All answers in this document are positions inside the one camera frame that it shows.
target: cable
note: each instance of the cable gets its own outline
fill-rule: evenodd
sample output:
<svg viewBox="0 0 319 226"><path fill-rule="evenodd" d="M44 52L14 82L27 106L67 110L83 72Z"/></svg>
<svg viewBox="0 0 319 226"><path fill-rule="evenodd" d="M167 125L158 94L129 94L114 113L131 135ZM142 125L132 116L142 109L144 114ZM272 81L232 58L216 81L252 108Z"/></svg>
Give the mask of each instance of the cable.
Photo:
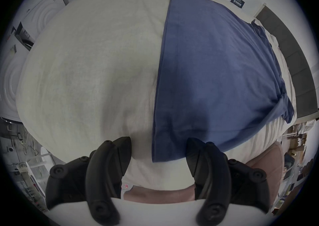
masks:
<svg viewBox="0 0 319 226"><path fill-rule="evenodd" d="M16 150L16 153L17 153L17 156L18 156L18 160L21 163L21 160L19 158L19 154L18 154L18 151L17 151L17 147L16 147L16 142L13 142L13 146L15 147L15 150Z"/></svg>

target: wire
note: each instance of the wire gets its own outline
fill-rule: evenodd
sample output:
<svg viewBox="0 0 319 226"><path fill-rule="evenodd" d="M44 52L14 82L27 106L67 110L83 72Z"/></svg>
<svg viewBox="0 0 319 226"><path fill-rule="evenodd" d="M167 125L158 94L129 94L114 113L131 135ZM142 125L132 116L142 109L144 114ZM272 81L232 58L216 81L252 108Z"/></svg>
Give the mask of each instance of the wire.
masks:
<svg viewBox="0 0 319 226"><path fill-rule="evenodd" d="M34 156L37 156L39 154L37 149L32 148L32 146L30 146L30 145L29 145L29 147L34 151Z"/></svg>
<svg viewBox="0 0 319 226"><path fill-rule="evenodd" d="M20 158L19 158L19 154L18 154L18 151L17 151L16 143L15 143L15 142L13 142L13 146L15 147L15 150L16 150L16 153L17 153L17 156L18 156L18 160L19 160L19 162L21 163L21 160L20 160Z"/></svg>

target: white washing machine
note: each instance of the white washing machine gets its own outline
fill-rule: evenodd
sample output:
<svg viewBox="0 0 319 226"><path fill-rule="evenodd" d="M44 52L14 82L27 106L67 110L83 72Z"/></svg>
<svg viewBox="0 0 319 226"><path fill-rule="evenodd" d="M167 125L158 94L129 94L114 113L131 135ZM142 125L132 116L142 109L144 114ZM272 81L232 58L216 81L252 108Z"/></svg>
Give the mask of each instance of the white washing machine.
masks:
<svg viewBox="0 0 319 226"><path fill-rule="evenodd" d="M12 35L0 53L0 117L21 122L16 107L16 91L29 51Z"/></svg>
<svg viewBox="0 0 319 226"><path fill-rule="evenodd" d="M65 7L63 0L42 0L21 21L23 28L30 35L29 40L35 42L47 23Z"/></svg>

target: cluttered shelf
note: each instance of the cluttered shelf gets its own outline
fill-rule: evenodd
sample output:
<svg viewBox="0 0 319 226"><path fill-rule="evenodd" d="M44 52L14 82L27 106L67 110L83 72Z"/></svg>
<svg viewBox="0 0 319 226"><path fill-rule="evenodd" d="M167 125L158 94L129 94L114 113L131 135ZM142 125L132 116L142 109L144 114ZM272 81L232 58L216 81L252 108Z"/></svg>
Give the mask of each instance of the cluttered shelf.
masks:
<svg viewBox="0 0 319 226"><path fill-rule="evenodd" d="M301 185L310 170L311 162L304 166L304 157L307 148L307 132L312 129L316 120L293 125L277 141L282 145L285 165L282 181L273 203L271 211L277 214L282 212L287 197L294 194L293 190Z"/></svg>

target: cardboard box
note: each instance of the cardboard box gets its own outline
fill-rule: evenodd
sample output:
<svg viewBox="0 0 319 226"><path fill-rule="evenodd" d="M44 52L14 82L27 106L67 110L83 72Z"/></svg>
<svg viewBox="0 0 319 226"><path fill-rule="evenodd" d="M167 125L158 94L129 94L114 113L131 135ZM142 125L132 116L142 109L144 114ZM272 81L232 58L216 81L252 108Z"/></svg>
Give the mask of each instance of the cardboard box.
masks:
<svg viewBox="0 0 319 226"><path fill-rule="evenodd" d="M298 139L294 138L290 140L289 149L296 149L298 147Z"/></svg>

